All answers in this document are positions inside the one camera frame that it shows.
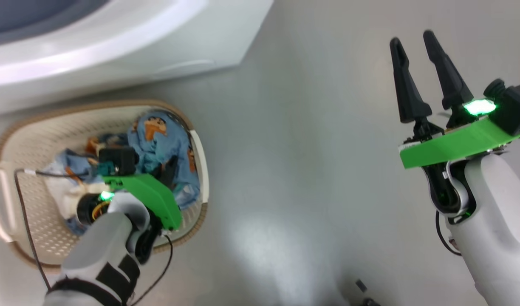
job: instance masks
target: white robot arm casing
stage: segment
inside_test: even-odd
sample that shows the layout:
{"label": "white robot arm casing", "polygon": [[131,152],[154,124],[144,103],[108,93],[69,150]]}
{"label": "white robot arm casing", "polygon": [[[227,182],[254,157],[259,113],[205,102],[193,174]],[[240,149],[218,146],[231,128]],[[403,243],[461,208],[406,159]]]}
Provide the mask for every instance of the white robot arm casing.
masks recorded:
{"label": "white robot arm casing", "polygon": [[472,159],[464,173],[477,208],[447,227],[489,306],[520,305],[520,179],[495,154]]}
{"label": "white robot arm casing", "polygon": [[139,277],[138,264],[126,250],[132,230],[122,212],[99,217],[64,260],[44,306],[126,304]]}

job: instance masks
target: green mount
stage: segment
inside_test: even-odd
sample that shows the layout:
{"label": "green mount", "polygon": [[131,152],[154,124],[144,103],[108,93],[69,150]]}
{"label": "green mount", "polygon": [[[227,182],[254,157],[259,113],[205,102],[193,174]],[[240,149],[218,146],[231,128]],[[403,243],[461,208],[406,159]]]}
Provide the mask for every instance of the green mount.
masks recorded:
{"label": "green mount", "polygon": [[181,210],[167,186],[150,174],[136,176],[103,176],[113,190],[126,189],[160,218],[163,228],[175,230],[181,226]]}
{"label": "green mount", "polygon": [[489,118],[449,132],[444,136],[408,147],[400,152],[405,169],[462,159],[520,138],[497,127]]}

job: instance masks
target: small black object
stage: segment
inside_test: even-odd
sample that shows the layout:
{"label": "small black object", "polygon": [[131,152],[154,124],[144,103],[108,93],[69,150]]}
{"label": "small black object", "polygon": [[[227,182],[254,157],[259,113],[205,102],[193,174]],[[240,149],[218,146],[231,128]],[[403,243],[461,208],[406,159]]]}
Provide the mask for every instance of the small black object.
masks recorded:
{"label": "small black object", "polygon": [[437,71],[443,92],[443,100],[441,101],[443,109],[448,110],[450,108],[452,110],[452,115],[446,127],[457,128],[479,120],[464,109],[462,104],[472,101],[473,95],[449,56],[443,51],[434,33],[431,30],[426,30],[423,33],[423,38],[428,58],[435,65],[435,71]]}
{"label": "small black object", "polygon": [[396,97],[398,97],[400,122],[409,123],[430,116],[432,109],[423,101],[417,90],[413,77],[409,73],[409,59],[397,37],[390,41],[390,53],[394,67],[394,84],[396,85]]}
{"label": "small black object", "polygon": [[367,287],[364,285],[364,283],[361,280],[357,280],[356,285],[359,287],[361,292],[367,291]]}
{"label": "small black object", "polygon": [[520,85],[506,89],[503,81],[497,79],[485,89],[485,96],[496,104],[490,120],[510,135],[520,133]]}
{"label": "small black object", "polygon": [[448,110],[453,106],[472,101],[473,95],[469,91],[468,85],[464,83],[451,59],[443,51],[434,33],[431,30],[426,30],[423,33],[423,38],[428,58],[435,65],[439,84],[443,91],[443,109]]}
{"label": "small black object", "polygon": [[505,82],[497,78],[486,87],[483,95],[494,101],[502,95],[503,91],[505,91]]}
{"label": "small black object", "polygon": [[132,176],[136,173],[139,156],[132,147],[107,147],[99,151],[99,162],[112,162],[115,176]]}
{"label": "small black object", "polygon": [[81,197],[77,204],[77,219],[84,225],[91,225],[93,209],[100,203],[99,193],[87,193]]}
{"label": "small black object", "polygon": [[444,130],[428,121],[427,118],[419,118],[413,127],[415,137],[411,141],[428,141],[435,134],[443,134]]}

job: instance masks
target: gray tile floor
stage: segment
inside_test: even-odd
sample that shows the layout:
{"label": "gray tile floor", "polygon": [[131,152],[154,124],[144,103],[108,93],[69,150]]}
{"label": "gray tile floor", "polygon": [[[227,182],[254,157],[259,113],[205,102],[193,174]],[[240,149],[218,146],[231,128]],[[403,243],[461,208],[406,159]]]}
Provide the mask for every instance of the gray tile floor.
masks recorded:
{"label": "gray tile floor", "polygon": [[[400,36],[437,113],[423,29],[479,95],[496,77],[520,81],[520,2],[511,2],[282,0],[238,68],[48,107],[163,99],[202,138],[206,222],[143,305],[343,306],[364,297],[361,279],[386,306],[484,306],[435,234],[422,172],[398,159],[412,127],[398,121],[388,42]],[[0,132],[43,110],[0,117]],[[511,151],[520,175],[520,142]],[[138,292],[167,256],[143,268]],[[0,305],[41,304],[43,293],[36,271],[0,242]]]}

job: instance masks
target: white plastic basket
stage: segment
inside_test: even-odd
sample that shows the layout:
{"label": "white plastic basket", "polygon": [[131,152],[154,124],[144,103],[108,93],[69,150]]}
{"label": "white plastic basket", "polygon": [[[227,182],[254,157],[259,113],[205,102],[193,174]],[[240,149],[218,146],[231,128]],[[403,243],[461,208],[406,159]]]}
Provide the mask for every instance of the white plastic basket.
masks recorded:
{"label": "white plastic basket", "polygon": [[[209,181],[203,147],[188,118],[175,107],[156,100],[97,103],[19,122],[0,138],[0,237],[19,258],[34,266],[13,180],[14,170],[42,169],[63,149],[68,147],[80,152],[84,150],[88,137],[126,132],[139,115],[152,110],[173,113],[189,132],[200,176],[200,196],[194,205],[182,212],[181,227],[170,235],[173,245],[186,242],[200,229],[207,213]],[[79,237],[64,225],[42,178],[21,174],[19,181],[39,259],[45,269],[56,272]],[[167,241],[160,239],[155,244],[155,252],[168,247]]]}

